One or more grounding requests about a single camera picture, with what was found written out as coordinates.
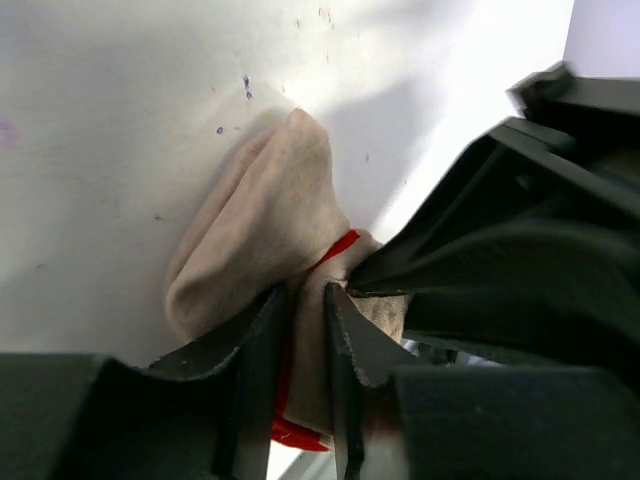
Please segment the beige red reindeer sock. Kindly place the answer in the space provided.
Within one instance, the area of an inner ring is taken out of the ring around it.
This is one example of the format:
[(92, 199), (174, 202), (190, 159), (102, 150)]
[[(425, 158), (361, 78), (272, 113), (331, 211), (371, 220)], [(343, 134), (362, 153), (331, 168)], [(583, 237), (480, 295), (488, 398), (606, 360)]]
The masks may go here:
[(272, 439), (326, 452), (333, 433), (324, 290), (345, 285), (379, 247), (368, 231), (351, 227), (337, 203), (327, 131), (296, 109), (229, 161), (170, 262), (165, 313), (191, 341), (284, 283), (290, 334)]

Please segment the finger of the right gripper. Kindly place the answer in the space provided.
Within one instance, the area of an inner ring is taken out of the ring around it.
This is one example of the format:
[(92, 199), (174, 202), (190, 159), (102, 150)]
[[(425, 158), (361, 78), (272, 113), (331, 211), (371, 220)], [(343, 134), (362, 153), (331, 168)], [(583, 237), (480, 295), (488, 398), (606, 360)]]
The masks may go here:
[(473, 234), (416, 261), (399, 288), (431, 336), (633, 370), (639, 243), (623, 234)]

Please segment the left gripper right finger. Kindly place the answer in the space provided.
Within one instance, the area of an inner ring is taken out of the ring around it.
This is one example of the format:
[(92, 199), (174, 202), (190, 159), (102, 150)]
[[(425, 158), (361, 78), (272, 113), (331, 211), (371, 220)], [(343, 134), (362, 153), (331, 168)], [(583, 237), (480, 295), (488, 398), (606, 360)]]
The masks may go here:
[(325, 291), (341, 479), (635, 479), (639, 347), (583, 326), (548, 366), (436, 367)]

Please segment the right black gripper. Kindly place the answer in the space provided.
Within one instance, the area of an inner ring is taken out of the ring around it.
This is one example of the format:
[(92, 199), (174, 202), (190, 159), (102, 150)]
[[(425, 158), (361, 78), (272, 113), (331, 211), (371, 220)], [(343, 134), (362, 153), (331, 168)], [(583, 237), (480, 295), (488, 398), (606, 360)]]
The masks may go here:
[(582, 77), (558, 62), (508, 95), (527, 120), (510, 117), (472, 142), (403, 229), (353, 271), (349, 291), (388, 293), (429, 254), (518, 218), (569, 211), (638, 221), (637, 78)]

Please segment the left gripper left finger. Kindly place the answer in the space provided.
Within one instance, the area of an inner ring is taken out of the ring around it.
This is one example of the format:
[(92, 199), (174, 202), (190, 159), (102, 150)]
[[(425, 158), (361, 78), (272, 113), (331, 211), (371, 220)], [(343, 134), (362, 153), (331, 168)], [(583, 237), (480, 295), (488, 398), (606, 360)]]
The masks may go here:
[(288, 292), (145, 369), (96, 354), (1, 357), (5, 479), (262, 479)]

